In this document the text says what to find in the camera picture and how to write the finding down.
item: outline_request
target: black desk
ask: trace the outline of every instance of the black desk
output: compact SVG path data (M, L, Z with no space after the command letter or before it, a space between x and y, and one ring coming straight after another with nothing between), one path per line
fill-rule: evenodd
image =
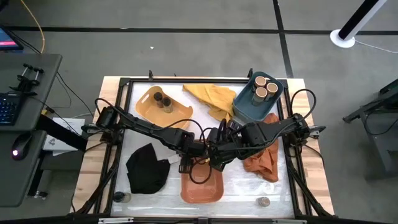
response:
M32 89L37 93L36 99L45 102L49 95L51 86L61 63L61 55L50 54L0 54L0 92L10 91L9 86L18 86L17 75L24 71L23 63L44 69L40 75L40 85ZM28 78L34 79L35 73L29 74ZM14 126L0 126L0 207L17 207L27 194L35 192L39 185L42 170L42 147L46 134L64 141L65 143L84 150L86 139L63 128L52 119L41 115L43 104L33 98L28 98L21 108L17 122ZM15 139L25 131L32 131L33 140L25 159L15 161L11 157L11 146Z

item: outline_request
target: small metal can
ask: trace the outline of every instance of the small metal can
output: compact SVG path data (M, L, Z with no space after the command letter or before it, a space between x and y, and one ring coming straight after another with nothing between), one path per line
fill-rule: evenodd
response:
M253 99L251 100L251 103L254 106L258 106L264 101L264 98L266 96L267 96L267 90L263 87L259 87L256 89L256 92L253 94Z
M264 101L268 101L269 98L273 97L277 91L278 91L278 86L275 83L269 82L267 84L268 95Z
M256 79L254 80L254 85L252 87L252 92L255 93L256 89L259 87L264 87L267 83L266 78L264 77L256 77Z
M163 98L162 102L163 102L163 110L166 113L173 112L172 100L169 97Z
M157 93L154 94L154 99L156 101L156 106L159 107L159 108L163 108L162 98L163 98L163 96L162 96L161 93L157 92Z
M115 192L113 201L116 203L128 203L131 200L131 194L126 192Z
M257 202L260 206L263 206L263 207L267 207L271 203L269 198L267 198L267 197L257 198Z

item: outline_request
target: gray floor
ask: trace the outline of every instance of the gray floor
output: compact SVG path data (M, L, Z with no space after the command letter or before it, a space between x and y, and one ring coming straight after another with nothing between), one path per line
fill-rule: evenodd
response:
M26 1L43 26L161 27L276 29L271 0L142 0L142 1ZM280 0L285 29L339 29L362 0ZM364 30L398 30L398 2L391 0ZM33 26L18 1L0 14L0 22ZM38 32L18 32L37 48ZM46 52L63 55L60 68L65 81L86 101L98 96L106 75L156 75L245 77L250 67L285 78L279 36L275 34L165 34L46 32ZM397 36L358 36L358 40L398 50ZM397 223L398 180L367 182L374 158L360 121L345 124L341 118L375 96L397 78L398 55L356 44L339 49L327 35L287 35L295 78L304 78L317 94L313 117L327 129L320 140L335 213L343 218ZM67 104L58 83L47 102ZM74 98L62 116L86 113ZM54 179L52 188L67 195L49 197L40 212L28 206L7 209L11 218L58 215L68 212L76 180L66 184ZM5 210L0 218L7 219Z

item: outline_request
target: floor tile line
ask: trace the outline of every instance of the floor tile line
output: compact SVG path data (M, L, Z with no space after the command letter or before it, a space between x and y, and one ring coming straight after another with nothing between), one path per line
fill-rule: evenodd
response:
M6 26L14 31L39 31L31 26ZM42 27L45 32L109 32L109 33L192 33L192 34L302 34L330 35L332 30L286 29L207 29L207 28L119 28L119 27ZM357 35L398 35L398 30L361 30Z
M284 24L282 22L282 15L280 14L278 0L273 0L273 3L274 3L276 23L278 26L278 30L280 31L279 40L280 40L280 47L282 49L282 57L284 59L286 77L293 78L293 69L292 69L292 64L290 63L289 50L287 49L286 36L284 33Z

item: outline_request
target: black cloth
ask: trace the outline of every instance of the black cloth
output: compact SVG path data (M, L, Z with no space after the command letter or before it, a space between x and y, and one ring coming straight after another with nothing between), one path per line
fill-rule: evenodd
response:
M166 183L170 170L167 159L158 161L152 144L135 151L126 162L127 176L133 194L154 194Z

